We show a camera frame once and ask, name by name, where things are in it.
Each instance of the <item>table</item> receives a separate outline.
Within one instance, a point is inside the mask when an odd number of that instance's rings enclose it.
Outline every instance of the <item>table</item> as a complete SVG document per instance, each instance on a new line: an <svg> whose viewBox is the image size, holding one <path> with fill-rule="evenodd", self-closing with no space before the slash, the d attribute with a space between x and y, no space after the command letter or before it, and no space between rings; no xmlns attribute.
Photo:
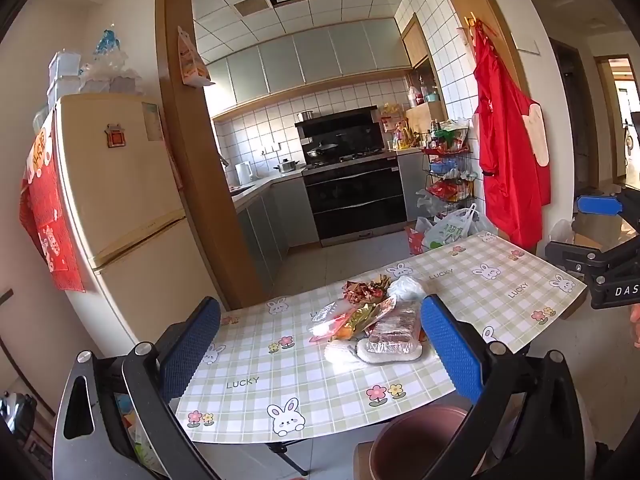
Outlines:
<svg viewBox="0 0 640 480"><path fill-rule="evenodd" d="M513 352L548 328L586 286L489 233L412 256L379 274L419 280L485 340ZM274 443L353 430L414 410L454 390L425 344L414 362L340 370L309 343L307 326L342 297L342 282L276 298L223 318L180 399L176 417L196 442Z"/></svg>

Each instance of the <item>table leg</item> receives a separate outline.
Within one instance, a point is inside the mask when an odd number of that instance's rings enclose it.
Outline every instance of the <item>table leg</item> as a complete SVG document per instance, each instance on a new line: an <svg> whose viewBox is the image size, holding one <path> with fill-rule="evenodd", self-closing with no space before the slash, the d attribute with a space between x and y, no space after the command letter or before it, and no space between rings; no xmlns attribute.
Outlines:
<svg viewBox="0 0 640 480"><path fill-rule="evenodd" d="M286 444L283 444L281 442L271 442L271 443L267 443L267 447L271 449L271 451L273 451L281 459L283 459L287 464L289 464L293 469L299 472L302 476L309 475L309 471L307 471L306 469L302 469L298 464L293 462L293 460L287 456Z"/></svg>

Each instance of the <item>red cloth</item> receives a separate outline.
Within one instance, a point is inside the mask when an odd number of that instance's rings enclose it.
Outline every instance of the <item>red cloth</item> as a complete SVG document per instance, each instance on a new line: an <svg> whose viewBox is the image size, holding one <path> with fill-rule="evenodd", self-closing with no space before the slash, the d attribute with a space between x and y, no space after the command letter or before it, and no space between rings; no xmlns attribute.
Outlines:
<svg viewBox="0 0 640 480"><path fill-rule="evenodd" d="M512 243L533 248L542 239L542 206L551 201L542 112L511 79L481 22L475 27L474 40L486 215ZM539 116L538 129L542 128L536 153L523 118L530 115Z"/></svg>
<svg viewBox="0 0 640 480"><path fill-rule="evenodd" d="M50 114L27 158L20 190L20 223L47 262L57 288L84 292L60 200L54 128L54 114Z"/></svg>

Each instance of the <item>red apron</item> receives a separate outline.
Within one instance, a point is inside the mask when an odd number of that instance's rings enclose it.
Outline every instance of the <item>red apron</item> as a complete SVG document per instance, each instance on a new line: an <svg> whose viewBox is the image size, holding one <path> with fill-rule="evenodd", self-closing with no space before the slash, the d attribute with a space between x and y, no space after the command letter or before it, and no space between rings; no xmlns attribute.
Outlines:
<svg viewBox="0 0 640 480"><path fill-rule="evenodd" d="M530 249L542 239L542 206L551 202L542 110L513 82L480 21L474 43L486 215Z"/></svg>

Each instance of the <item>built-in oven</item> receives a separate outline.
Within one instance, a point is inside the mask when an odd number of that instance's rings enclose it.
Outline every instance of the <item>built-in oven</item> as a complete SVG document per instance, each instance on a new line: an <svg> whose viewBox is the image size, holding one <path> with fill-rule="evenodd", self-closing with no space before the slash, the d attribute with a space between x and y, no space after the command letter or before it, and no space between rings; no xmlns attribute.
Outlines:
<svg viewBox="0 0 640 480"><path fill-rule="evenodd" d="M303 178L323 245L391 232L406 222L396 156L353 160Z"/></svg>

